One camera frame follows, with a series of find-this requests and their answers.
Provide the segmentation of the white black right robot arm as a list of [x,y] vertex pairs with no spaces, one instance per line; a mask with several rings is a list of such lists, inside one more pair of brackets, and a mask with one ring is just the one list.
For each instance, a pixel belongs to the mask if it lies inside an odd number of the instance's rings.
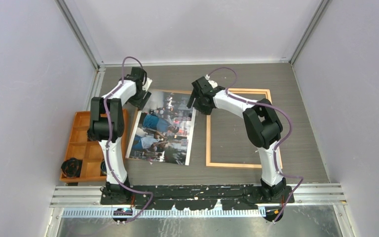
[[262,165],[261,187],[264,200],[288,201],[291,188],[281,171],[278,142],[283,131],[275,107],[268,99],[255,101],[235,95],[214,81],[201,77],[192,82],[192,92],[187,104],[204,115],[213,109],[226,110],[244,121],[247,137],[257,148]]

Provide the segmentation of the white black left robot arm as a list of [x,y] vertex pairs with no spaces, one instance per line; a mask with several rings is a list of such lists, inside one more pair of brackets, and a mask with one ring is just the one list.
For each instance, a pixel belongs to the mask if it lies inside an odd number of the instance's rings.
[[151,95],[148,91],[151,82],[143,68],[133,67],[109,93],[91,99],[87,134],[90,140],[99,143],[107,173],[106,183],[100,188],[102,205],[127,204],[131,200],[133,191],[122,154],[123,106],[129,103],[142,110]]

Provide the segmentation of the light wooden picture frame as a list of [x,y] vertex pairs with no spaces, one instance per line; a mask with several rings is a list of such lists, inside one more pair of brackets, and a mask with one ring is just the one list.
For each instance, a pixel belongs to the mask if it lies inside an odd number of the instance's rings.
[[206,166],[262,168],[257,148],[249,141],[242,118],[218,109],[206,116]]

